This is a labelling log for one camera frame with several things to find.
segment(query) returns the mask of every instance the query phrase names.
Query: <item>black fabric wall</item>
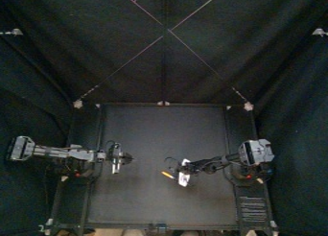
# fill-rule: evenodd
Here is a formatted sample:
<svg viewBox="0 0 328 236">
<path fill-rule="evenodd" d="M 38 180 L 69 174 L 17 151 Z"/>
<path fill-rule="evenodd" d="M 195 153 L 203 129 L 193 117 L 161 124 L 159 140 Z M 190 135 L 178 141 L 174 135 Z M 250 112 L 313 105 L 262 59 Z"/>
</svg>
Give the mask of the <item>black fabric wall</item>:
<svg viewBox="0 0 328 236">
<path fill-rule="evenodd" d="M 167 0 L 167 28 L 207 1 Z M 162 22 L 161 2 L 137 0 Z M 59 85 L 74 101 L 101 83 L 83 98 L 90 103 L 165 100 L 189 104 L 241 104 L 231 85 L 251 101 L 323 14 L 326 3 L 328 0 L 213 0 L 174 32 L 217 74 L 178 40 L 163 33 L 165 66 L 159 40 L 110 76 L 163 35 L 162 27 L 134 3 L 3 0 L 18 27 L 55 69 L 53 77 L 62 81 Z"/>
<path fill-rule="evenodd" d="M 328 233 L 326 54 L 326 37 L 309 35 L 258 101 L 259 134 L 277 155 L 270 183 L 274 215 L 287 235 Z"/>
<path fill-rule="evenodd" d="M 1 30 L 9 30 L 14 22 L 3 13 L 1 9 Z M 69 129 L 70 106 L 41 61 L 26 38 L 0 36 L 0 235 L 37 235 L 37 225 L 47 218 L 46 165 L 7 163 L 7 144 L 26 135 L 38 144 L 61 146 Z"/>
</svg>

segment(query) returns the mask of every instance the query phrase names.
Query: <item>wire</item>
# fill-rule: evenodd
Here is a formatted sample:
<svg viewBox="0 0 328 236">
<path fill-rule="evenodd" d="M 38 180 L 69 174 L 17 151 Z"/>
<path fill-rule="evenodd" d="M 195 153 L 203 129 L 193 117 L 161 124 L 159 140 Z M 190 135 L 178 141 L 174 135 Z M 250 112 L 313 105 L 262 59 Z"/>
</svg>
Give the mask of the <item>wire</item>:
<svg viewBox="0 0 328 236">
<path fill-rule="evenodd" d="M 218 78 L 218 80 L 222 82 L 222 84 L 229 87 L 233 92 L 241 97 L 241 99 L 247 102 L 246 97 L 241 94 L 241 92 L 235 89 L 234 86 L 231 86 L 218 75 L 218 72 L 210 67 L 210 65 L 205 62 L 205 60 L 198 56 L 198 54 L 191 50 L 191 48 L 185 44 L 185 42 L 179 39 L 179 37 L 173 33 L 171 30 L 167 30 L 167 32 L 171 34 L 171 36 L 178 40 L 178 42 L 183 45 L 183 47 L 189 50 L 189 52 L 197 57 L 197 59 L 207 66 L 207 68 L 211 70 L 213 75 Z"/>
<path fill-rule="evenodd" d="M 113 143 L 111 145 L 115 144 L 115 142 L 114 142 L 113 140 L 107 140 L 107 141 L 106 141 L 106 144 L 105 144 L 105 150 L 107 149 L 107 144 L 109 144 L 109 143 Z"/>
<path fill-rule="evenodd" d="M 159 41 L 159 39 L 162 38 L 162 36 L 159 36 L 138 53 L 137 55 L 130 59 L 127 60 L 114 71 L 111 74 L 109 74 L 93 87 L 89 88 L 89 90 L 81 94 L 81 96 L 78 97 L 77 101 L 79 101 L 82 98 L 86 97 L 86 95 L 90 94 L 90 92 L 98 88 L 103 83 L 105 81 Z"/>
<path fill-rule="evenodd" d="M 141 7 L 141 5 L 137 4 L 137 0 L 129 0 L 146 14 L 147 16 L 159 24 L 159 21 L 154 18 L 154 16 Z"/>
<path fill-rule="evenodd" d="M 166 164 L 166 169 L 170 170 L 170 171 L 174 173 L 174 172 L 175 172 L 175 169 L 174 169 L 174 167 L 171 167 L 171 162 L 173 162 L 173 161 L 177 162 L 177 166 L 178 166 L 179 162 L 178 162 L 173 157 L 167 156 L 167 157 L 163 159 L 163 163 L 167 162 L 167 164 Z"/>
<path fill-rule="evenodd" d="M 182 20 L 181 22 L 170 29 L 171 31 L 179 26 L 179 24 L 183 23 L 183 21 L 197 12 L 199 11 L 205 6 L 209 5 L 209 3 L 211 2 L 211 0 L 209 0 L 205 4 L 201 5 L 201 7 L 198 9 L 195 9 Z"/>
</svg>

